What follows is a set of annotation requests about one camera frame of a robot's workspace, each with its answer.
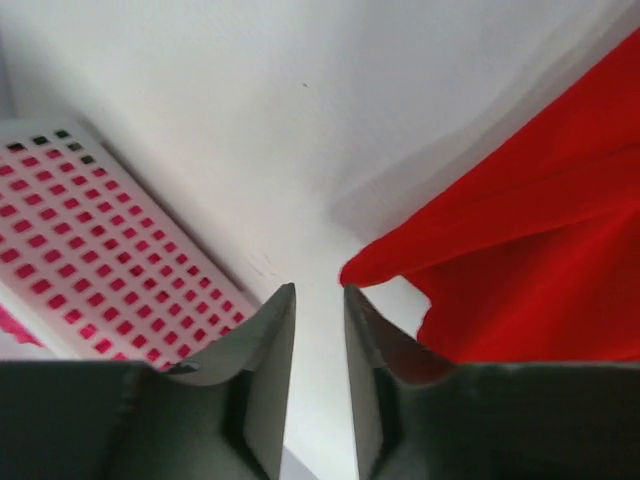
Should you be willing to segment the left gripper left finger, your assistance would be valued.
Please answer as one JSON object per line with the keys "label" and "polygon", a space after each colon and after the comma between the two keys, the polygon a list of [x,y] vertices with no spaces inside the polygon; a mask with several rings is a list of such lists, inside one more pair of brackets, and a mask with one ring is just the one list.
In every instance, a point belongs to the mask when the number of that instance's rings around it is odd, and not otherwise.
{"label": "left gripper left finger", "polygon": [[137,361],[5,361],[5,479],[276,479],[295,332],[281,286],[247,321],[158,371]]}

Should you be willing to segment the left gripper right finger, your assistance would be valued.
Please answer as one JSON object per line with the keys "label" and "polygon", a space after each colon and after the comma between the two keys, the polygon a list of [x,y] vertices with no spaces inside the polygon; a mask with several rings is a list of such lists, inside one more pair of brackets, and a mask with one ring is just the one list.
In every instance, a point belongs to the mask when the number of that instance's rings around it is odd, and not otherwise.
{"label": "left gripper right finger", "polygon": [[344,330],[362,479],[635,479],[635,363],[456,364],[356,287]]}

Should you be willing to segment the red t shirt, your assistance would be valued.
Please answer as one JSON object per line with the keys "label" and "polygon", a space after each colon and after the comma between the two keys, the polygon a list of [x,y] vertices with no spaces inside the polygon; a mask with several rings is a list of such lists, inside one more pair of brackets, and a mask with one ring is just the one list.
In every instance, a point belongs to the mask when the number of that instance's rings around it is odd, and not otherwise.
{"label": "red t shirt", "polygon": [[456,363],[639,358],[639,37],[342,268],[430,300]]}

